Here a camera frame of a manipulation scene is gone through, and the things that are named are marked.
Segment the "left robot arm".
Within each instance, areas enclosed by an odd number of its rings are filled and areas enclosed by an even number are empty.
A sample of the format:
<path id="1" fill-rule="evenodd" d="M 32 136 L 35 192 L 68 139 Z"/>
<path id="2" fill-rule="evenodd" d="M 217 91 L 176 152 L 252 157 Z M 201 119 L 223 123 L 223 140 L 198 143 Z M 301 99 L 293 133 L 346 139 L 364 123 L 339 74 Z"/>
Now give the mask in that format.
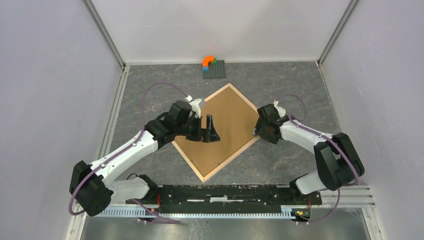
<path id="1" fill-rule="evenodd" d="M 177 100 L 169 111 L 147 122 L 128 142 L 91 163 L 78 162 L 72 171 L 68 210 L 73 216 L 73 204 L 78 203 L 90 217 L 100 214 L 110 204 L 127 200 L 153 203 L 157 190 L 141 177 L 118 180 L 118 176 L 137 161 L 171 143 L 177 136 L 192 142 L 213 143 L 220 137 L 213 125 L 213 117 L 206 116 L 206 128 L 202 128 L 202 98 Z"/>

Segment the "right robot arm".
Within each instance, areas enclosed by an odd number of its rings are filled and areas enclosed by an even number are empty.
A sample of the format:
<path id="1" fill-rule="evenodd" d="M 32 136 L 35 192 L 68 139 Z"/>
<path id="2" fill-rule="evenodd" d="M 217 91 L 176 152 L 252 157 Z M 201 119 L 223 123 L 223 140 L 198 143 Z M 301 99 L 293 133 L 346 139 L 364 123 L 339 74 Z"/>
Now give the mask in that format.
<path id="1" fill-rule="evenodd" d="M 306 126 L 292 115 L 287 115 L 277 101 L 258 108 L 257 113 L 255 136 L 272 144 L 280 140 L 289 141 L 314 155 L 316 171 L 291 183 L 288 196 L 293 203 L 302 204 L 313 192 L 336 191 L 359 183 L 365 168 L 347 134 L 330 134 Z"/>

